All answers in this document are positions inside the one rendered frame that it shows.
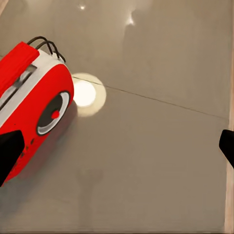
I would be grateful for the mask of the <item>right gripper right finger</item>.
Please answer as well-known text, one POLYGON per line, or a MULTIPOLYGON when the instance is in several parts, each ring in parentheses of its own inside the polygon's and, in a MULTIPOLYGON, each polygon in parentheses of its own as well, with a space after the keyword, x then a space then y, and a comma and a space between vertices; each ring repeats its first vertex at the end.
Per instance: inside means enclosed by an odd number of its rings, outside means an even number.
POLYGON ((219 147, 234 168, 234 131, 223 130, 219 147))

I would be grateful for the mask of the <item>radio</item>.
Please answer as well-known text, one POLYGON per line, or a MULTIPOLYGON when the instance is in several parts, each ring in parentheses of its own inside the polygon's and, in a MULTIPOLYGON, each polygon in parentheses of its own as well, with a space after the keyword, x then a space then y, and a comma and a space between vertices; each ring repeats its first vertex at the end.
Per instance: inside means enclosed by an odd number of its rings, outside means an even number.
POLYGON ((74 86, 56 45, 38 36, 15 46, 0 60, 0 135, 21 130, 25 148, 5 181, 14 178, 64 116, 74 86), (45 41, 36 48, 29 44, 45 41), (48 55, 39 48, 47 44, 48 55), (55 48, 52 51, 50 44, 55 48))

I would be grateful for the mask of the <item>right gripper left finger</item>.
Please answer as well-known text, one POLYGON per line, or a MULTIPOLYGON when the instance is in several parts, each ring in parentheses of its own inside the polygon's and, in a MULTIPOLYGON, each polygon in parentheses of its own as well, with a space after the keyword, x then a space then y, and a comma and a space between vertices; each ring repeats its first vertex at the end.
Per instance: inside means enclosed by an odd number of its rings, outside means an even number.
POLYGON ((0 187, 25 148, 21 130, 0 135, 0 187))

